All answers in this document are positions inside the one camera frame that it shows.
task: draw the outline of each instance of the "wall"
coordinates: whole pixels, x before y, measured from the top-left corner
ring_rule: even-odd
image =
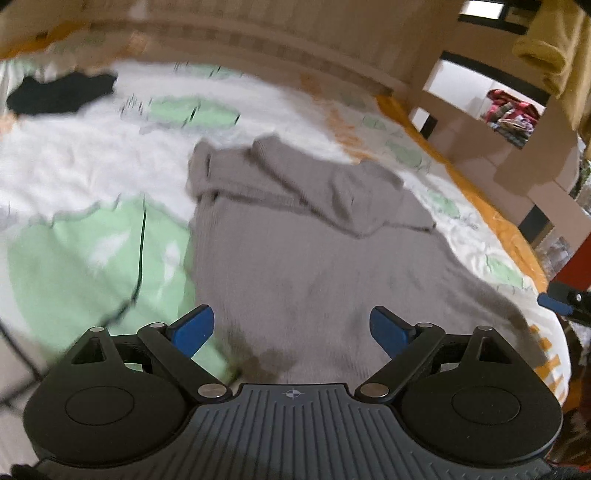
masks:
[[[120,23],[137,19],[139,13],[142,21],[179,31],[192,27],[206,30],[210,37],[242,35],[249,49],[258,50],[261,43],[274,50],[288,47],[299,57],[314,57],[321,66],[336,64],[379,82],[399,98],[406,97],[426,44],[457,20],[463,4],[463,0],[149,0],[142,9],[136,8],[137,2],[85,0],[82,15],[93,22]]]
[[[447,60],[439,60],[426,89],[461,111],[477,118],[493,80]]]

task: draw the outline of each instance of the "wooden bed frame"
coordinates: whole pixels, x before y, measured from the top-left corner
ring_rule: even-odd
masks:
[[[87,21],[181,38],[202,48],[224,46],[269,62],[287,61],[360,84],[373,93],[392,94],[410,115],[422,108],[437,119],[429,142],[506,218],[519,225],[537,206],[577,250],[591,232],[591,219],[568,194],[578,175],[577,142],[558,102],[549,101],[530,140],[519,150],[484,122],[425,90],[444,51],[544,88],[540,74],[512,55],[517,34],[458,21],[463,3],[14,0],[0,14],[0,44],[31,37],[65,20]],[[590,243],[584,249],[591,251]],[[591,268],[581,265],[580,270],[585,275]],[[581,284],[591,285],[591,278]]]

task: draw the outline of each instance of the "white bedsheet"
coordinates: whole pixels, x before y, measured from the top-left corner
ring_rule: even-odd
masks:
[[[9,209],[11,219],[51,219],[144,193],[188,222],[196,205],[186,190],[187,163],[199,139],[231,147],[275,133],[317,157],[349,162],[351,156],[327,126],[332,108],[363,148],[396,171],[432,212],[464,265],[514,301],[530,326],[551,340],[548,357],[558,355],[560,366],[544,380],[560,383],[556,395],[564,395],[570,363],[556,317],[537,306],[531,279],[520,273],[444,167],[384,118],[370,95],[338,83],[324,89],[340,101],[319,105],[298,89],[298,75],[277,86],[217,66],[122,61],[113,69],[119,75],[113,96],[76,115],[23,119],[4,135],[0,209]],[[0,301],[0,317],[11,296],[9,286],[2,290],[6,301]],[[24,319],[11,322],[26,331]]]

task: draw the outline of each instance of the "blue gripper pad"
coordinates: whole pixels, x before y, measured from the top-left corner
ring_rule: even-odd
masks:
[[[213,310],[201,305],[166,328],[166,337],[191,358],[213,334]]]
[[[538,295],[538,305],[552,310],[554,313],[562,315],[563,317],[570,317],[574,313],[574,308],[571,307],[571,305],[555,300],[546,293],[540,293],[540,295]]]
[[[415,329],[398,316],[386,316],[378,308],[369,314],[369,332],[390,358],[396,357],[412,341]]]
[[[91,469],[43,460],[37,469],[52,480],[506,480],[550,471],[540,459],[486,469],[440,458],[389,407],[361,403],[340,384],[244,385],[198,407],[146,458]]]

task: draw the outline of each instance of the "gray sweater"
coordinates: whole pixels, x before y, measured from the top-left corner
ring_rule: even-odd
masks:
[[[276,137],[202,142],[189,181],[197,298],[244,381],[353,390],[389,360],[369,332],[376,305],[448,333],[492,325],[530,365],[544,362],[517,307],[459,262],[379,164],[319,161]]]

